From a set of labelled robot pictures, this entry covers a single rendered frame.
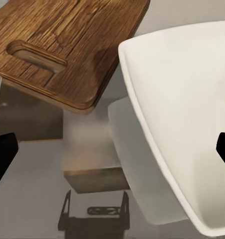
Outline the cutting board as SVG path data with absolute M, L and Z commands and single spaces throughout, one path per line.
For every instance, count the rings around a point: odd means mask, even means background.
M 8 0 L 0 8 L 0 76 L 77 109 L 98 98 L 151 0 Z M 66 66 L 50 72 L 27 50 Z

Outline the bowl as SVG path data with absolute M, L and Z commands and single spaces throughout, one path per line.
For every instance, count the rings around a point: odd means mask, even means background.
M 118 47 L 144 137 L 172 192 L 203 235 L 225 235 L 225 21 L 166 28 Z

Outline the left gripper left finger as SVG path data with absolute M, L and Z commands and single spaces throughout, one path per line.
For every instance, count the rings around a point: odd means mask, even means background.
M 18 152 L 18 143 L 13 132 L 0 135 L 0 180 Z

